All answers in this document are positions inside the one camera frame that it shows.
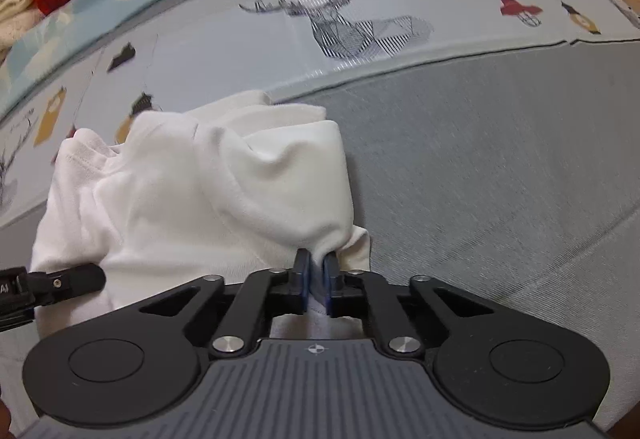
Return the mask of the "white long-sleeve shirt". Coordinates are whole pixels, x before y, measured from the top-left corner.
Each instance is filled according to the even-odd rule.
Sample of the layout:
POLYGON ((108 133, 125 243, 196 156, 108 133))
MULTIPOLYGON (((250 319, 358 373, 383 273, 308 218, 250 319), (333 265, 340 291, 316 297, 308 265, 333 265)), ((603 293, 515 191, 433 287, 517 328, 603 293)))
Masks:
POLYGON ((145 111, 122 144, 81 128, 58 149, 30 266, 95 263, 101 292, 36 312, 48 336, 204 275, 240 283, 292 266, 370 266, 340 127, 322 107, 247 90, 188 113, 145 111))

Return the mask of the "deer print bed sheet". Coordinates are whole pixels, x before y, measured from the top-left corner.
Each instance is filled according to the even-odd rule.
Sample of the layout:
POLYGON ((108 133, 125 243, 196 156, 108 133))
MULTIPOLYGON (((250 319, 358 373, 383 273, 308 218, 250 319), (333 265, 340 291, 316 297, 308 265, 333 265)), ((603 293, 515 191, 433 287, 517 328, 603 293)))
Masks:
POLYGON ((184 0, 44 82, 1 129, 1 219, 47 196, 63 139, 121 144, 143 111, 262 89, 276 100, 378 71, 503 49, 638 40, 624 0, 184 0))

